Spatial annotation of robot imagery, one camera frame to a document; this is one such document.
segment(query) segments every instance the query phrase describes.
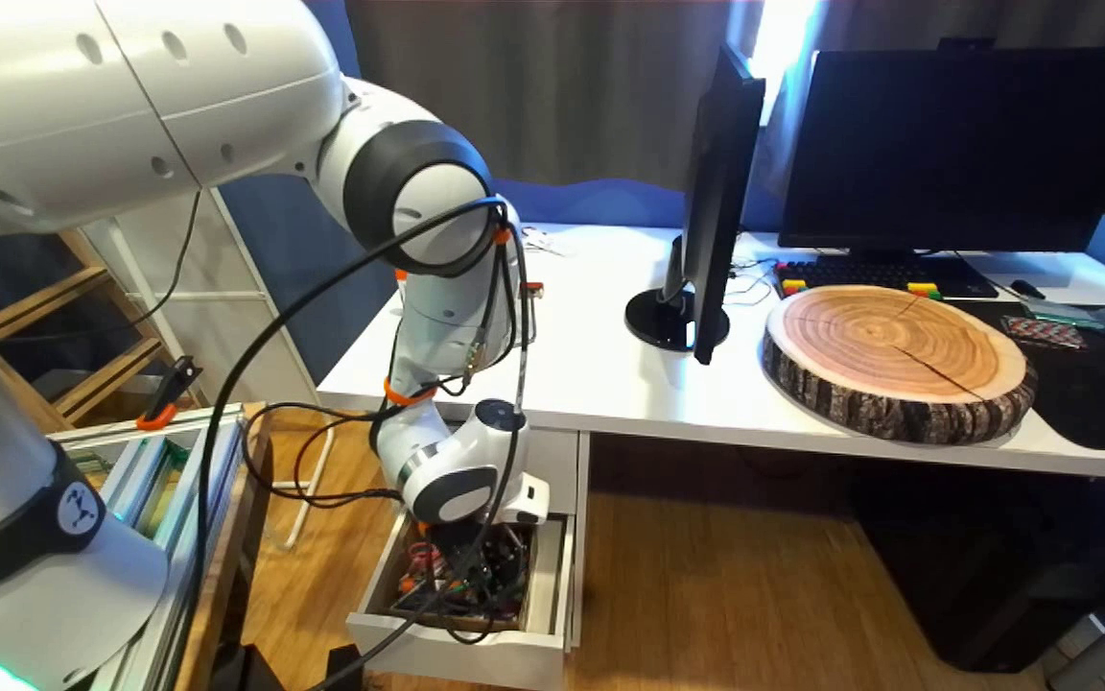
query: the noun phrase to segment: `black monitor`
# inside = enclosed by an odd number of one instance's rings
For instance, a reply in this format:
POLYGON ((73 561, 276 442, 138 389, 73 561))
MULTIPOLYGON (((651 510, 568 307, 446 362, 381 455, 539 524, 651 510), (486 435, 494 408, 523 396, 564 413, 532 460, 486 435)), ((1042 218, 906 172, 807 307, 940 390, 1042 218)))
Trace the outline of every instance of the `black monitor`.
POLYGON ((819 52, 779 244, 1085 249, 1105 48, 819 52))
POLYGON ((760 104, 762 80, 724 47, 693 115, 686 231, 673 241, 664 285, 624 307, 624 322, 641 342, 693 348, 701 365, 729 334, 723 295, 742 232, 760 104))

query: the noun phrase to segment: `keyboard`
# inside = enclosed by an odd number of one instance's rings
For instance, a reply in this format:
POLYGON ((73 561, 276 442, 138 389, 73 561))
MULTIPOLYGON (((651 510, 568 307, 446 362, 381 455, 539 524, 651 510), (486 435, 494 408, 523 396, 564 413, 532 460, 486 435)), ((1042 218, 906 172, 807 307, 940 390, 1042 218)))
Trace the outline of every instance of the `keyboard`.
POLYGON ((999 286, 973 272, 962 257, 814 257, 774 262, 779 295, 807 290, 819 285, 883 285, 926 295, 999 295, 999 286))

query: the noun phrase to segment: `robotic arm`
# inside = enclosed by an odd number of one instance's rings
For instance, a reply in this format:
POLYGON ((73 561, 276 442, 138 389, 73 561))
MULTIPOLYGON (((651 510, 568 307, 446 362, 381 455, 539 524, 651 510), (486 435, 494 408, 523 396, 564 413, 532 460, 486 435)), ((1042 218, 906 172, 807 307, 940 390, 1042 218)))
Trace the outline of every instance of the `robotic arm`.
MULTIPOLYGON (((470 139, 343 76, 303 2, 0 0, 0 232, 49 232, 248 172, 307 175, 368 249, 491 193, 470 139)), ((513 493, 541 518, 549 502, 549 486, 523 473, 500 486, 526 427, 513 404, 481 404, 461 431, 431 404, 439 383, 494 365, 518 336, 505 310, 491 310, 523 298, 513 241, 500 262, 505 281, 491 262, 446 272, 491 232, 494 214, 481 208, 386 253, 409 281, 386 381, 403 409, 381 427, 377 447, 408 510, 431 522, 513 493)), ((88 528, 65 510, 86 514, 86 493, 62 447, 0 389, 0 546, 26 518, 65 548, 0 561, 0 659, 37 687, 73 684, 115 651, 166 578, 166 561, 115 518, 94 510, 88 528), (53 620, 70 628, 62 646, 45 635, 53 620)))

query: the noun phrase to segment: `white desk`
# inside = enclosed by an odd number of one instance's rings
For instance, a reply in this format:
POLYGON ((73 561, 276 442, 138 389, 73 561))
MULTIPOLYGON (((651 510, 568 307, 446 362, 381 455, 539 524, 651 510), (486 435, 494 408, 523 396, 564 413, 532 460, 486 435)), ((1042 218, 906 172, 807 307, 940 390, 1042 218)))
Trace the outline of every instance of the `white desk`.
MULTIPOLYGON (((1105 447, 1060 437, 1037 409, 999 442, 982 445, 906 445, 851 435, 787 400, 760 369, 760 330, 779 302, 762 277, 742 272, 724 310, 734 334, 713 348, 713 365, 689 351, 664 351, 624 330, 629 295, 659 285, 673 231, 633 226, 541 226, 530 249, 539 298, 539 345, 530 351, 526 409, 532 431, 684 437, 798 454, 883 455, 922 463, 972 463, 1016 473, 1105 474, 1105 447)), ((742 253, 774 257, 779 244, 748 236, 742 253)), ((1105 302, 1105 264, 1081 253, 973 257, 1011 285, 1031 281, 1046 298, 1105 302)), ((377 408, 397 336, 397 298, 372 317, 356 345, 319 383, 338 404, 377 408)), ((481 371, 466 400, 513 400, 513 365, 481 371)))

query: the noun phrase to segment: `tree stump slice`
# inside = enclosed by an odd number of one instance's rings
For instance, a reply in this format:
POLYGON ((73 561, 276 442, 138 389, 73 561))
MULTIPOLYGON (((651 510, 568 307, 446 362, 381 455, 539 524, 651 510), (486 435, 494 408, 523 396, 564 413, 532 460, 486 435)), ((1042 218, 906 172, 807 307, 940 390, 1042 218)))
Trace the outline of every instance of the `tree stump slice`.
POLYGON ((947 302, 862 285, 779 302, 760 362, 791 400, 889 442, 1003 437, 1037 390, 1026 351, 1003 330, 947 302))

